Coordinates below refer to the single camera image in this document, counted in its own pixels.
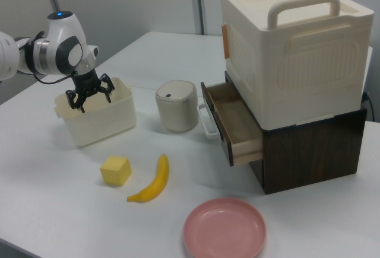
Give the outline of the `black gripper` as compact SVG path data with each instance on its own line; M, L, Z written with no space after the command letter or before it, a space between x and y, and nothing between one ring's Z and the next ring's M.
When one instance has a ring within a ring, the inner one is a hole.
M70 108L85 112L83 104L86 100L85 95L94 95L98 92L103 93L108 103L111 103L110 95L115 89L111 78L107 74L102 74L99 78L96 70L92 69L85 74L72 76L75 90L67 90L66 98Z

